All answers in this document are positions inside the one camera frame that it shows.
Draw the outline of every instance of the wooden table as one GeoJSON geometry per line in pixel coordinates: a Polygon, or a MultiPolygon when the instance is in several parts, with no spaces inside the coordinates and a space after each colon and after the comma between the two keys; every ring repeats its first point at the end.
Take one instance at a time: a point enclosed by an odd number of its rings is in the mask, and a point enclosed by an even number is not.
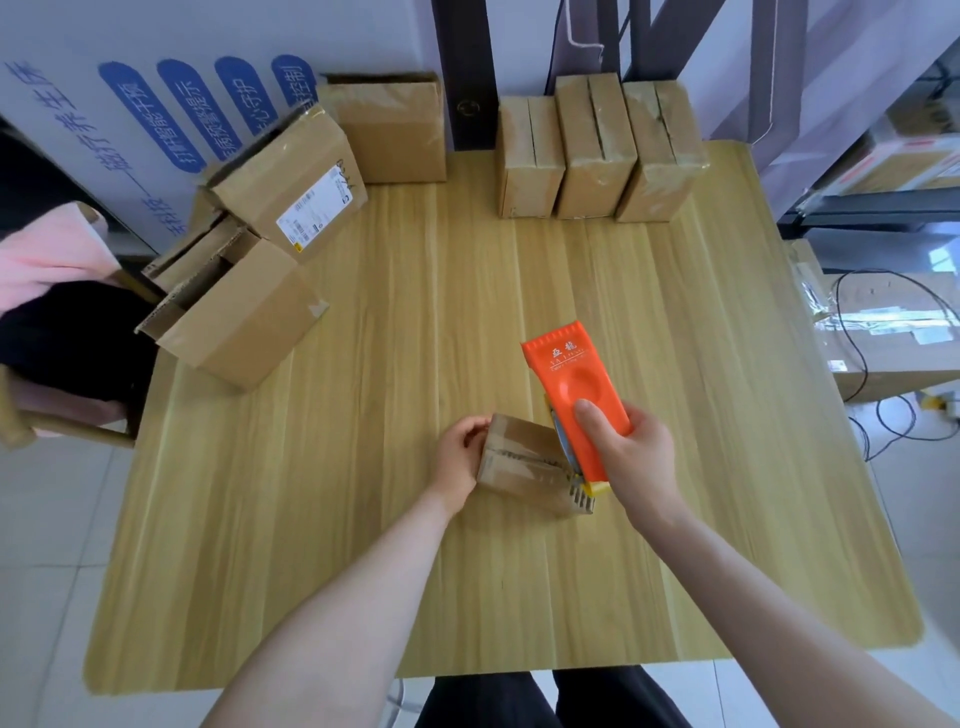
{"type": "MultiPolygon", "coordinates": [[[[86,656],[94,692],[221,687],[414,500],[469,412],[548,423],[519,343],[584,322],[663,417],[692,507],[866,647],[916,601],[745,147],[670,225],[504,221],[492,154],[375,186],[309,271],[331,307],[252,394],[162,354],[86,656]]],[[[612,497],[556,521],[476,493],[447,531],[400,675],[727,655],[612,497]]]]}

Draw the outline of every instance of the black pants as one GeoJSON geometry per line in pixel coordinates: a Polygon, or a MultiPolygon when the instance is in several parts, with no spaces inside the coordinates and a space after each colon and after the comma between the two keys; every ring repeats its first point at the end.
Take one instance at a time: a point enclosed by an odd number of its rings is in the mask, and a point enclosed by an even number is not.
{"type": "Polygon", "coordinates": [[[529,672],[438,677],[417,728],[690,728],[642,667],[557,669],[557,713],[529,672]]]}

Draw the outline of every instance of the red tape dispenser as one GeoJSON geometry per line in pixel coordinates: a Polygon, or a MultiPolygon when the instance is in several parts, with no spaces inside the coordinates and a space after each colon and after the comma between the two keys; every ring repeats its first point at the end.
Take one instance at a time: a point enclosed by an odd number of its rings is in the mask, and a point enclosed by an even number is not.
{"type": "Polygon", "coordinates": [[[587,331],[574,321],[526,342],[522,348],[527,365],[546,390],[553,425],[570,467],[585,480],[589,496],[609,488],[600,453],[577,424],[573,405],[577,400],[590,400],[621,435],[630,434],[633,426],[587,331]]]}

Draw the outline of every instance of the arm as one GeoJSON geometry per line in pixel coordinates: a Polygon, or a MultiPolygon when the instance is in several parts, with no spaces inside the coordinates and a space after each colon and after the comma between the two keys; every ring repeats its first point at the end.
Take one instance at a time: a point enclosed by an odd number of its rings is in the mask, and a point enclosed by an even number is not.
{"type": "Polygon", "coordinates": [[[432,484],[254,651],[204,728],[376,725],[446,525],[476,486],[489,424],[467,417],[443,434],[432,484]]]}
{"type": "Polygon", "coordinates": [[[630,523],[683,584],[780,725],[957,725],[697,519],[677,488],[669,430],[626,407],[634,426],[628,437],[585,400],[576,414],[630,523]]]}

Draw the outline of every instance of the person's right arm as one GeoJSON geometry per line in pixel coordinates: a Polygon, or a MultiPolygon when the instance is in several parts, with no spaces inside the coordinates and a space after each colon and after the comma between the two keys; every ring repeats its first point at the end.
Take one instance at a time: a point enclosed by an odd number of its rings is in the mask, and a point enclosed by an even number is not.
{"type": "Polygon", "coordinates": [[[577,402],[627,517],[673,571],[784,726],[957,726],[862,649],[823,625],[700,521],[684,503],[666,425],[624,403],[617,434],[577,402]]]}

